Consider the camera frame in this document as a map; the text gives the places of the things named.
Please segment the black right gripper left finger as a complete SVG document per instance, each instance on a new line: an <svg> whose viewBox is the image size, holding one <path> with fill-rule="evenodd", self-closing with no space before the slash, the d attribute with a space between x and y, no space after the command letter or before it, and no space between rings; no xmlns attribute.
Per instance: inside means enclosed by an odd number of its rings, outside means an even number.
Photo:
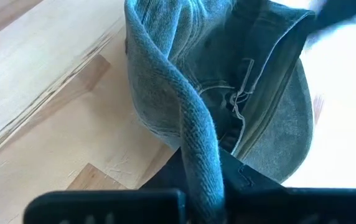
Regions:
<svg viewBox="0 0 356 224"><path fill-rule="evenodd" d="M181 151L177 150L138 190L53 191L33 199L24 224L186 222L186 196Z"/></svg>

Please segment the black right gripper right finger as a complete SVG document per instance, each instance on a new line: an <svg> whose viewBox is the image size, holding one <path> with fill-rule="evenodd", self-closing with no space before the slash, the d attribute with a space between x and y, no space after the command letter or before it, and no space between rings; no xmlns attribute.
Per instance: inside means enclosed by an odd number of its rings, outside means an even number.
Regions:
<svg viewBox="0 0 356 224"><path fill-rule="evenodd" d="M356 223L356 189L284 187L220 151L229 223Z"/></svg>

